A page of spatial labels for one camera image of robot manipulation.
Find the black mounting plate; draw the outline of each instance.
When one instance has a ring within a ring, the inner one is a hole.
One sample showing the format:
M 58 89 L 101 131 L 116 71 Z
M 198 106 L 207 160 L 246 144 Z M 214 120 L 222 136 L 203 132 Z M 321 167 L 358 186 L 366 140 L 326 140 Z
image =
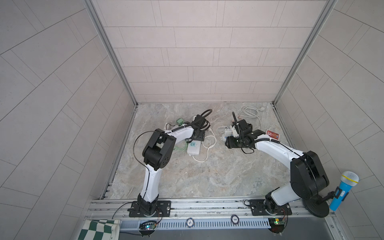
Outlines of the black mounting plate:
M 249 204 L 251 205 L 252 216 L 273 216 L 265 210 L 264 199 L 251 199 Z M 286 215 L 292 215 L 292 210 L 289 204 L 281 206 L 284 209 Z
M 153 216 L 145 216 L 143 212 L 129 211 L 129 217 L 169 217 L 170 216 L 170 201 L 157 201 L 156 207 L 160 208 L 160 212 L 156 213 Z M 131 209 L 139 209 L 137 201 L 132 202 Z

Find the metal corner post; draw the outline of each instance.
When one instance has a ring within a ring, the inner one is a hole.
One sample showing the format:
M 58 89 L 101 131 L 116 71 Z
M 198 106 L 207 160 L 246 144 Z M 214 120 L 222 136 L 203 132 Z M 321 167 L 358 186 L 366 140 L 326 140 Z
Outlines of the metal corner post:
M 317 18 L 316 20 L 316 23 L 314 24 L 307 40 L 305 41 L 302 49 L 300 50 L 299 54 L 297 55 L 296 57 L 296 60 L 295 62 L 293 63 L 292 65 L 292 68 L 290 69 L 287 77 L 285 78 L 279 92 L 277 93 L 275 99 L 273 100 L 273 104 L 276 105 L 280 99 L 281 99 L 281 96 L 283 95 L 284 91 L 286 90 L 286 88 L 288 87 L 289 83 L 291 82 L 293 76 L 295 75 L 297 69 L 299 69 L 300 67 L 300 64 L 302 63 L 302 61 L 304 60 L 304 57 L 305 55 L 308 53 L 309 49 L 311 48 L 314 40 L 316 39 L 317 35 L 319 34 L 321 28 L 323 27 L 325 21 L 327 20 L 327 18 L 329 17 L 329 15 L 331 14 L 331 11 L 333 9 L 333 6 L 336 4 L 337 0 L 328 0 L 322 11 L 320 12 L 320 15 L 319 17 Z
M 118 61 L 118 59 L 116 57 L 116 54 L 115 54 L 115 52 L 113 50 L 112 45 L 111 45 L 110 41 L 108 40 L 107 34 L 104 31 L 104 28 L 103 28 L 103 26 L 102 26 L 102 24 L 100 22 L 100 19 L 99 19 L 97 13 L 96 13 L 96 10 L 95 10 L 95 8 L 93 6 L 92 0 L 83 0 L 83 2 L 84 2 L 84 6 L 85 6 L 89 16 L 91 17 L 93 25 L 95 26 L 96 31 L 99 34 L 100 38 L 101 38 L 102 43 L 106 47 L 107 53 L 108 53 L 108 55 L 111 58 L 112 64 L 113 64 L 114 68 L 116 69 L 116 72 L 118 73 L 118 75 L 119 75 L 119 77 L 120 77 L 120 79 L 121 79 L 125 89 L 128 91 L 129 96 L 131 97 L 132 102 L 133 102 L 133 104 L 136 107 L 137 106 L 136 98 L 135 98 L 131 88 L 129 87 L 127 78 L 124 75 L 124 72 L 122 71 L 122 68 L 121 68 L 121 66 L 119 64 L 119 61 Z

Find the green terminal block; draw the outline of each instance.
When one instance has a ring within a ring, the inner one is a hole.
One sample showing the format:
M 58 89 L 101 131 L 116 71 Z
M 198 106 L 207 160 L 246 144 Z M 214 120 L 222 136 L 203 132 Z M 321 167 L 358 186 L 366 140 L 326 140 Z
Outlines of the green terminal block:
M 184 119 L 182 118 L 179 118 L 178 120 L 176 120 L 176 123 L 181 126 L 183 123 L 184 123 Z

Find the green checkered cloth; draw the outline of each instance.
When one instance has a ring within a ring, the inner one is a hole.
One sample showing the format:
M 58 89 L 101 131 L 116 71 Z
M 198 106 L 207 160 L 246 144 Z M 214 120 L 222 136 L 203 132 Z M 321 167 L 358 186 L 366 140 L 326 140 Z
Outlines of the green checkered cloth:
M 120 220 L 85 220 L 78 240 L 118 240 Z

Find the black round base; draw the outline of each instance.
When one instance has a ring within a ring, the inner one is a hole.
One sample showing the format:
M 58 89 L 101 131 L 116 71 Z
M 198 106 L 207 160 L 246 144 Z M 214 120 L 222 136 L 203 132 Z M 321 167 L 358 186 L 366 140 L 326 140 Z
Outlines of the black round base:
M 317 204 L 316 202 L 321 199 L 319 195 L 317 195 L 317 198 L 304 200 L 303 199 L 303 205 L 304 207 L 314 216 L 316 217 L 326 217 L 329 214 L 329 207 L 327 202 L 322 202 L 320 204 Z

